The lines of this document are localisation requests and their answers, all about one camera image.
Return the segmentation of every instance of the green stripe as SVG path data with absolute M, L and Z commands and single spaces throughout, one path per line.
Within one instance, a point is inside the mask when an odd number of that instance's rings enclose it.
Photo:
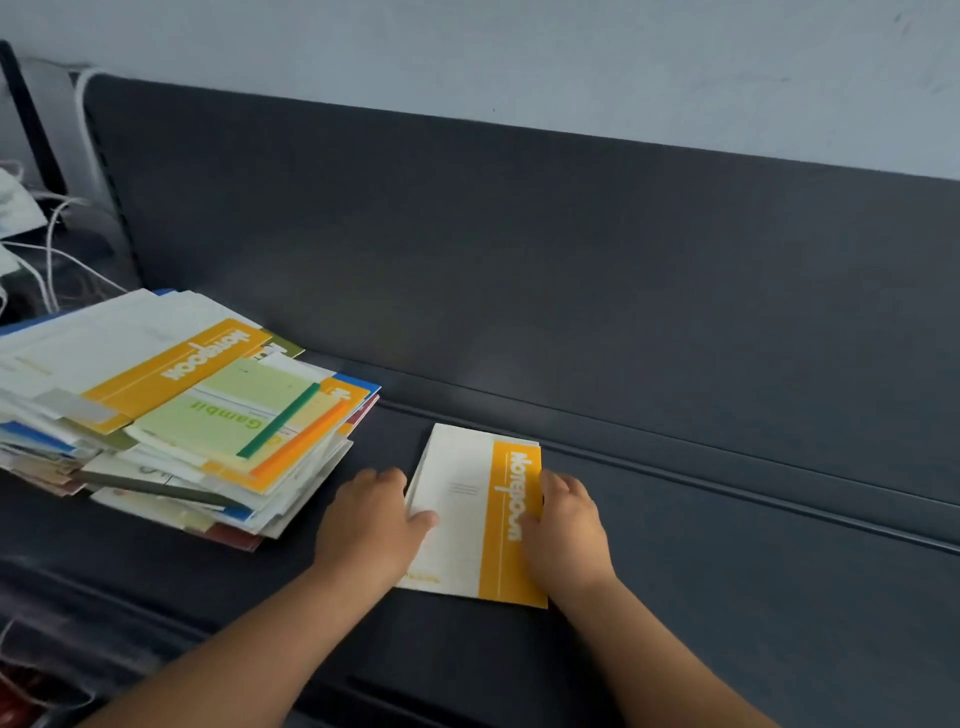
M 291 417 L 296 415 L 300 409 L 307 404 L 315 394 L 320 390 L 320 385 L 314 382 L 309 387 L 303 390 L 303 393 L 297 397 L 295 400 L 290 402 L 285 410 L 280 412 L 274 420 L 264 427 L 260 434 L 250 440 L 239 452 L 237 452 L 237 457 L 251 457 L 255 452 L 262 448 L 267 440 L 274 436 L 274 434 L 287 422 Z

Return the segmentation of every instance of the forearm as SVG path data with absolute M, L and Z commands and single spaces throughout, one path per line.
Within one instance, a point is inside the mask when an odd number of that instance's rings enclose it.
M 774 725 L 713 675 L 619 581 L 560 606 L 631 725 Z
M 317 666 L 379 597 L 356 580 L 308 571 L 83 726 L 279 725 Z

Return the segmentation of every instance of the light green notebook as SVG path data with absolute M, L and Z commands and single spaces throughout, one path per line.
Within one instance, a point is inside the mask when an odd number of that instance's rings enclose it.
M 316 388 L 316 382 L 237 359 L 134 424 L 188 448 L 232 456 L 258 436 L 265 441 L 276 431 L 275 420 L 289 419 L 291 406 L 309 400 Z

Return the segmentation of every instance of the white wall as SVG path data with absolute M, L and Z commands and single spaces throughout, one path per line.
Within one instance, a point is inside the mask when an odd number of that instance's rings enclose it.
M 958 0 L 9 0 L 0 36 L 143 79 L 960 179 Z M 72 150 L 65 90 L 44 115 Z

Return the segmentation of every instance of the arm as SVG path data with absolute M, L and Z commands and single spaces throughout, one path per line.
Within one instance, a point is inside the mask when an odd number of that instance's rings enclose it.
M 243 728 L 283 722 L 317 666 L 406 573 L 437 523 L 407 519 L 406 477 L 359 473 L 326 509 L 314 565 L 83 728 Z
M 543 471 L 543 515 L 522 518 L 529 569 L 607 676 L 634 726 L 775 724 L 716 677 L 616 577 L 584 484 Z

